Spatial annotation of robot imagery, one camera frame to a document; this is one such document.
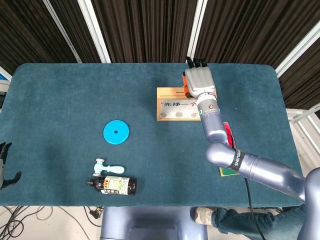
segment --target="robotic hand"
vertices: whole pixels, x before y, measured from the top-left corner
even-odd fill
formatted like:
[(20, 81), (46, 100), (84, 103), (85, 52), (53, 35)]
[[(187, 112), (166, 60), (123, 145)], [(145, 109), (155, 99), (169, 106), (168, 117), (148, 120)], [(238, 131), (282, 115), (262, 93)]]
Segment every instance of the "robotic hand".
[(304, 178), (285, 164), (227, 145), (228, 136), (215, 95), (215, 83), (206, 61), (200, 61), (201, 64), (194, 58), (192, 62), (187, 57), (189, 69), (184, 72), (189, 93), (197, 99), (205, 137), (211, 143), (206, 150), (207, 161), (230, 168), (245, 178), (301, 200), (306, 206), (306, 219), (298, 240), (319, 240), (320, 168), (312, 170)]
[(5, 164), (6, 164), (6, 160), (7, 160), (7, 156), (8, 156), (8, 150), (11, 147), (12, 143), (8, 143), (6, 144), (1, 143), (0, 144), (0, 190), (8, 187), (9, 185), (13, 185), (15, 183), (17, 183), (21, 177), (21, 172), (18, 171), (15, 174), (14, 179), (10, 179), (10, 180), (4, 180), (4, 174), (5, 174)]

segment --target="red object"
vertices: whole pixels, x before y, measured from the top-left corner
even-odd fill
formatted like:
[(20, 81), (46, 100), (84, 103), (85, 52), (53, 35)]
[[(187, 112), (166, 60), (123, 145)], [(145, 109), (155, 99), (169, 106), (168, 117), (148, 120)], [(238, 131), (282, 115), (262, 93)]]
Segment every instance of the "red object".
[(225, 128), (226, 134), (228, 135), (228, 143), (233, 149), (235, 149), (236, 148), (236, 142), (235, 142), (235, 139), (234, 139), (234, 135), (232, 134), (231, 127), (230, 127), (230, 125), (229, 125), (229, 123), (227, 121), (225, 121), (223, 124), (224, 124), (224, 128)]

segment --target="bottle label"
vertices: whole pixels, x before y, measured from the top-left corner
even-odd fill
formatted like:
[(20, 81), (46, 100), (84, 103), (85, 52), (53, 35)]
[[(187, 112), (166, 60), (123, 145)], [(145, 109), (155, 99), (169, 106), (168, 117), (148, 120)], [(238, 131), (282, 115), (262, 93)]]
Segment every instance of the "bottle label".
[(103, 182), (103, 194), (128, 195), (129, 177), (106, 176)]

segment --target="blue disc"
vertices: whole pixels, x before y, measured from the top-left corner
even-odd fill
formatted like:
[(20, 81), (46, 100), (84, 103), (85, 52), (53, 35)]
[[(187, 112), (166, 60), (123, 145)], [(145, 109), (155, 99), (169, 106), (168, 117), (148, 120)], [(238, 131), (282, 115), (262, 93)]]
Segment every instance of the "blue disc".
[(129, 126), (121, 120), (110, 121), (103, 129), (104, 139), (113, 145), (124, 143), (130, 134)]

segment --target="floor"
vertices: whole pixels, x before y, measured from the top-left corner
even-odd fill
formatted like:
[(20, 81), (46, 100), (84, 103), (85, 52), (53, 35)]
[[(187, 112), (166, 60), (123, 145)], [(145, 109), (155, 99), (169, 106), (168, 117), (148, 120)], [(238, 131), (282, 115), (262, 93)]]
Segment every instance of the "floor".
[[(292, 113), (288, 113), (288, 118), (293, 117)], [(320, 126), (320, 120), (316, 115), (311, 115), (312, 119)], [(301, 121), (305, 129), (314, 136), (318, 146), (320, 146), (319, 135), (315, 134), (315, 129), (308, 121)], [(314, 168), (320, 167), (320, 156), (315, 148), (310, 144), (306, 136), (303, 134), (301, 127), (297, 123), (290, 123), (293, 139), (299, 155), (303, 175), (306, 176), (309, 171)], [(31, 206), (26, 209), (21, 215), (26, 216), (38, 210), (38, 206)], [(238, 212), (247, 212), (247, 208), (237, 208)], [(4, 208), (0, 208), (0, 226), (7, 223), (10, 214)], [(95, 220), (89, 215), (92, 222), (96, 225), (101, 225), (102, 217)], [(93, 226), (87, 219), (83, 207), (44, 207), (38, 215), (30, 215), (23, 220), (24, 230), (23, 233), (17, 237), (17, 240), (33, 240), (33, 239), (46, 239), (46, 240), (98, 240), (100, 237), (100, 228)], [(14, 235), (20, 233), (22, 226), (18, 226)], [(234, 235), (232, 233), (221, 234), (216, 228), (208, 227), (209, 240), (247, 240), (248, 238), (243, 235)]]

